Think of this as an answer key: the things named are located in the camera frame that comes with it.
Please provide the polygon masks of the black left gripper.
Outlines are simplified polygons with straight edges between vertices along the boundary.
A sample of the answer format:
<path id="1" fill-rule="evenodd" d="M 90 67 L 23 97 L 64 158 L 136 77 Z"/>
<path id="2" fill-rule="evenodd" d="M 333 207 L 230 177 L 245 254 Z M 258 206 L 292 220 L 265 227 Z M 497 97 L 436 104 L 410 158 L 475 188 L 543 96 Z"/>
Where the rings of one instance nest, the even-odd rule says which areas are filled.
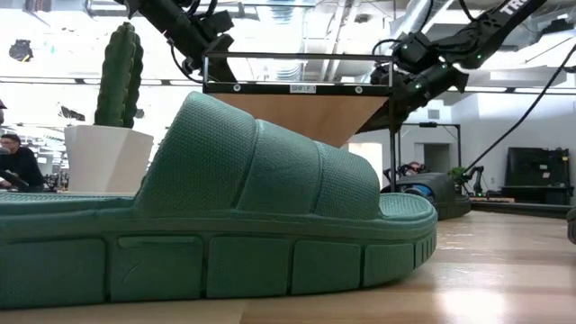
<path id="1" fill-rule="evenodd" d="M 233 42 L 234 40 L 231 36 L 221 34 L 209 45 L 205 52 L 205 56 L 208 58 L 208 75 L 216 82 L 237 82 L 227 61 L 229 47 Z"/>

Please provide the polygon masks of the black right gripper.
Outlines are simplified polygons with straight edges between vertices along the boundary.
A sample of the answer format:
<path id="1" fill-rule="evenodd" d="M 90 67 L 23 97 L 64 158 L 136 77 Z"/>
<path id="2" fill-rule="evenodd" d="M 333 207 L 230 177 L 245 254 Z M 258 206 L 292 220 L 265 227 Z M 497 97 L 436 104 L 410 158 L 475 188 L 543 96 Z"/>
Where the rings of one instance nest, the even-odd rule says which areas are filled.
<path id="1" fill-rule="evenodd" d="M 394 88 L 388 101 L 359 128 L 358 132 L 387 130 L 391 125 L 391 116 L 394 120 L 405 120 L 425 102 L 426 97 L 422 88 Z"/>

